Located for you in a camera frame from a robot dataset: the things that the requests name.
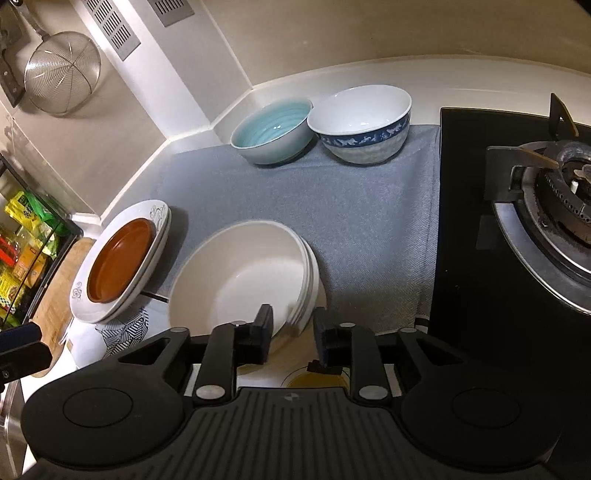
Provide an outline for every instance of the brown dish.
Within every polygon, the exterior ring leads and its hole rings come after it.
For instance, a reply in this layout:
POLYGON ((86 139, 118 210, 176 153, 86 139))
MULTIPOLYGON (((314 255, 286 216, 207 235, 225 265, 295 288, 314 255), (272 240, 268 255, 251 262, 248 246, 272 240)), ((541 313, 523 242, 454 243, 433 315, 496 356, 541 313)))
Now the brown dish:
POLYGON ((90 269, 86 292, 90 301, 109 303, 127 288, 154 239, 147 218, 126 223, 109 239, 90 269))

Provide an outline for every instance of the black glass cooktop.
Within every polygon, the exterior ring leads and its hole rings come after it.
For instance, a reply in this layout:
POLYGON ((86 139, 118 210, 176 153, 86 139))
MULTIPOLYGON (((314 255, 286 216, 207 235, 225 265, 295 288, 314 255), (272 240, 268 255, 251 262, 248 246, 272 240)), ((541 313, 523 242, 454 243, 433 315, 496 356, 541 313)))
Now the black glass cooktop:
MULTIPOLYGON (((591 143, 591 128, 580 126, 591 143)), ((551 140, 548 119, 441 110, 437 269, 429 333, 555 393, 564 431, 550 466, 564 478, 591 471, 591 317, 560 303, 506 243, 483 200, 485 149, 551 140)))

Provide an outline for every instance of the blue patterned band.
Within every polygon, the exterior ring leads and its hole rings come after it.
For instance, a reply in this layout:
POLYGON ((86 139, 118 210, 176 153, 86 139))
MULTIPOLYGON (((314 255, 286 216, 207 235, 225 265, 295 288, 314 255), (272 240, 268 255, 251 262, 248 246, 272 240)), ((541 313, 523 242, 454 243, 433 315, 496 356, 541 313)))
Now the blue patterned band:
POLYGON ((371 132, 355 135, 320 135, 320 139, 326 144, 339 148, 367 147, 383 142, 398 135, 408 125, 410 113, 404 115, 400 120, 395 121, 387 127, 373 130, 371 132))

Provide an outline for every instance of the ventilation grille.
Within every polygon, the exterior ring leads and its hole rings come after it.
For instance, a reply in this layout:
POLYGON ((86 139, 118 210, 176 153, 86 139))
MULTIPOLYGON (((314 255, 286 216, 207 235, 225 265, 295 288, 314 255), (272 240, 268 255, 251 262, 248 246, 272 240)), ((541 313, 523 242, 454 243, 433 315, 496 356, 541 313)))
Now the ventilation grille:
POLYGON ((148 0, 148 3, 165 27, 195 13, 187 0, 148 0))
POLYGON ((139 46, 139 38, 121 12, 111 0, 85 0, 84 3, 119 58, 125 60, 139 46))

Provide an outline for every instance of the gray cloth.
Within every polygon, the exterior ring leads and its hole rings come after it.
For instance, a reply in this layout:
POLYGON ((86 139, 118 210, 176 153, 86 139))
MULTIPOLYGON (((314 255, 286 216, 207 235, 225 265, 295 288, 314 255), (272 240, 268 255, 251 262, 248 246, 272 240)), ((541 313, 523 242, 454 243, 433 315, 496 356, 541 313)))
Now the gray cloth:
POLYGON ((148 291, 169 296, 207 237, 247 219, 282 222, 310 243, 337 318, 389 332, 428 316, 437 249, 439 127, 413 125, 378 166, 337 161, 320 143, 297 161, 260 168, 232 147, 175 156, 151 197, 173 223, 148 291))

